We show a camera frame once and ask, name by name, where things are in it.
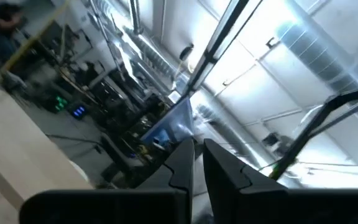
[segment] wire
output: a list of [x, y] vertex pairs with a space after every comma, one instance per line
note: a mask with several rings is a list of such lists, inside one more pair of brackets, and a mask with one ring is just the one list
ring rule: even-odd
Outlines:
[[266, 166], [259, 168], [258, 171], [261, 171], [261, 170], [263, 170], [263, 169], [265, 169], [265, 168], [274, 166], [275, 164], [277, 164], [278, 162], [280, 162], [280, 160], [281, 160], [281, 159], [279, 159], [279, 160], [277, 160], [277, 161], [274, 161], [274, 162], [272, 162], [271, 164], [267, 164]]
[[45, 134], [45, 135], [48, 138], [66, 139], [66, 140], [79, 141], [79, 142], [88, 142], [88, 143], [93, 143], [93, 144], [97, 144], [99, 146], [102, 146], [102, 144], [100, 142], [87, 140], [87, 139], [82, 139], [82, 138], [72, 138], [72, 137], [67, 137], [67, 136], [61, 136], [59, 134]]

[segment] white ceiling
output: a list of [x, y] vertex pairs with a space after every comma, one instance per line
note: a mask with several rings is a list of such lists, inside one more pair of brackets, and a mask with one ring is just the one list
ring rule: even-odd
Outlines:
[[[206, 84], [258, 140], [269, 131], [294, 136], [308, 108], [333, 94], [284, 45], [266, 47], [275, 14], [265, 0], [227, 50]], [[202, 54], [228, 0], [139, 1], [142, 22], [176, 58], [188, 44]], [[358, 61], [358, 1], [297, 0]], [[314, 138], [299, 156], [305, 162], [358, 164], [358, 117], [351, 116]], [[358, 187], [358, 167], [316, 167], [301, 182], [312, 187]]]

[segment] black plastic part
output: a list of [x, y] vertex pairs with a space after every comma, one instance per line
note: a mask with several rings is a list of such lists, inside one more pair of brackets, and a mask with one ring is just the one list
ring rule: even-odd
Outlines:
[[44, 192], [26, 201], [20, 223], [191, 223], [193, 163], [189, 139], [137, 189]]
[[253, 170], [219, 144], [205, 139], [204, 145], [205, 181], [217, 224], [245, 223], [241, 214], [245, 216], [247, 210], [240, 205], [251, 207], [252, 203], [243, 201], [242, 190], [249, 189], [246, 194], [258, 196], [272, 192], [285, 194], [285, 187]]
[[215, 223], [358, 223], [358, 190], [287, 189], [214, 141], [204, 145]]
[[163, 189], [171, 187], [186, 193], [185, 223], [191, 223], [193, 198], [193, 166], [195, 147], [192, 139], [184, 140], [165, 161], [138, 189]]
[[181, 190], [60, 190], [30, 198], [20, 224], [188, 223]]

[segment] workbench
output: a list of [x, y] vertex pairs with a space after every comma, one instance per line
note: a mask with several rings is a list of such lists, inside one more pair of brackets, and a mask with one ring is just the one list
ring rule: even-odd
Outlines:
[[50, 189], [92, 189], [23, 109], [0, 90], [0, 192], [16, 209]]

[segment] table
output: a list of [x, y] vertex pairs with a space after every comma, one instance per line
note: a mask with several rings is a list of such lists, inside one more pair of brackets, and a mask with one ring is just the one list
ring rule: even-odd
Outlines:
[[23, 109], [0, 90], [0, 192], [16, 209], [50, 189], [92, 189]]

